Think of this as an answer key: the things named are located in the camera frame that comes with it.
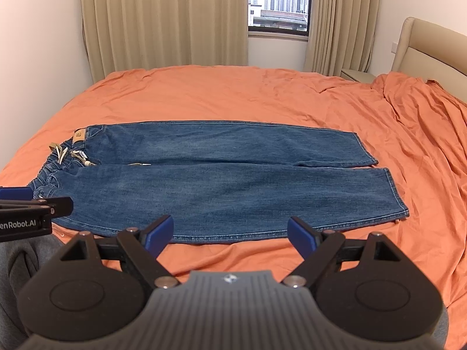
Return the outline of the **blue denim jeans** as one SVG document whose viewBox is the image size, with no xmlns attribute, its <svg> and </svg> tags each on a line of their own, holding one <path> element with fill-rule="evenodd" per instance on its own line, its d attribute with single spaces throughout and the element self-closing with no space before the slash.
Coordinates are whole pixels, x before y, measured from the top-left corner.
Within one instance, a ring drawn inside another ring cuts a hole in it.
<svg viewBox="0 0 467 350">
<path fill-rule="evenodd" d="M 37 198 L 71 198 L 62 227 L 111 236 L 168 214 L 174 243 L 283 238 L 292 216 L 341 231 L 409 214 L 357 134 L 262 122 L 81 128 L 52 147 L 30 186 Z"/>
</svg>

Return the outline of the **orange bed sheet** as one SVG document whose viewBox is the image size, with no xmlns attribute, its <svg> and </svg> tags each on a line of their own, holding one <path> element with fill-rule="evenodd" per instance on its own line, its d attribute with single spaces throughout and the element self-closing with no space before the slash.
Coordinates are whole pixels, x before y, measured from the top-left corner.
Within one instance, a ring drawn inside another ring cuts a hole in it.
<svg viewBox="0 0 467 350">
<path fill-rule="evenodd" d="M 408 206 L 384 232 L 441 292 L 448 349 L 466 343 L 466 105 L 435 80 L 383 74 L 369 85 L 317 73 L 233 66 L 128 70 L 74 97 L 1 170 L 3 186 L 34 179 L 81 127 L 236 120 L 355 132 L 387 167 Z"/>
</svg>

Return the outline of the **beige nightstand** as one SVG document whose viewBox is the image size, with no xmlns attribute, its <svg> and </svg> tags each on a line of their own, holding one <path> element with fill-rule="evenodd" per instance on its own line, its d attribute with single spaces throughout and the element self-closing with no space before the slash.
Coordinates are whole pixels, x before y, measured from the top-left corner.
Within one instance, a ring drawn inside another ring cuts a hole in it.
<svg viewBox="0 0 467 350">
<path fill-rule="evenodd" d="M 362 72 L 358 70 L 342 69 L 340 76 L 349 81 L 355 81 L 363 84 L 371 84 L 376 78 L 372 73 Z"/>
</svg>

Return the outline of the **beige left curtain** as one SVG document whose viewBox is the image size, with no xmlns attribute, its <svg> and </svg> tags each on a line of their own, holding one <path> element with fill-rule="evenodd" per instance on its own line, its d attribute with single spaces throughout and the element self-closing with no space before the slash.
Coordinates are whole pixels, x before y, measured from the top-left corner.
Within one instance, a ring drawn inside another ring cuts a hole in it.
<svg viewBox="0 0 467 350">
<path fill-rule="evenodd" d="M 94 81 L 115 71 L 244 66 L 247 0 L 81 0 Z"/>
</svg>

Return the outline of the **beige curtain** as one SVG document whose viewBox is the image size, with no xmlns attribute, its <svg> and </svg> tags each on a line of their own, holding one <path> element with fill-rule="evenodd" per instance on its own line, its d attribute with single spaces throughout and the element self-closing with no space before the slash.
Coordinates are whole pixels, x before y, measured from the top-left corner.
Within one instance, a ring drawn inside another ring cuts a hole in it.
<svg viewBox="0 0 467 350">
<path fill-rule="evenodd" d="M 311 0 L 305 72 L 367 71 L 379 5 L 380 0 Z"/>
<path fill-rule="evenodd" d="M 94 81 L 115 71 L 244 66 L 247 0 L 81 0 Z"/>
</svg>

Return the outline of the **beige upholstered headboard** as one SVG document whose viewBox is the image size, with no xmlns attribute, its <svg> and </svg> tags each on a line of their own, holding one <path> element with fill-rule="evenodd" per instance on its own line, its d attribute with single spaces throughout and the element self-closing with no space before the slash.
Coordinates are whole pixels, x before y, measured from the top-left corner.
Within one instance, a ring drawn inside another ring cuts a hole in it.
<svg viewBox="0 0 467 350">
<path fill-rule="evenodd" d="M 437 81 L 466 101 L 467 38 L 419 18 L 405 19 L 391 70 L 425 81 Z"/>
</svg>

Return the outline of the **beige right curtain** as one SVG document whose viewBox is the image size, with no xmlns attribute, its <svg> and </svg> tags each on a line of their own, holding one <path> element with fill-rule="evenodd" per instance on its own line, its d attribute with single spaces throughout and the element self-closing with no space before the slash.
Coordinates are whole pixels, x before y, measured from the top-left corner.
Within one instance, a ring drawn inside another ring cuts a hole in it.
<svg viewBox="0 0 467 350">
<path fill-rule="evenodd" d="M 305 72 L 367 71 L 379 5 L 380 0 L 311 0 Z"/>
</svg>

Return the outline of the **window with dark frame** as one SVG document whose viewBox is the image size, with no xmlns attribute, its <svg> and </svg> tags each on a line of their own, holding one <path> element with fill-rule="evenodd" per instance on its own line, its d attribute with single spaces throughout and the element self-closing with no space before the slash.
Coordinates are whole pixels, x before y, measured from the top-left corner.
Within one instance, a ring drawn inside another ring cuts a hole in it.
<svg viewBox="0 0 467 350">
<path fill-rule="evenodd" d="M 248 0 L 249 32 L 309 35 L 311 0 Z"/>
</svg>

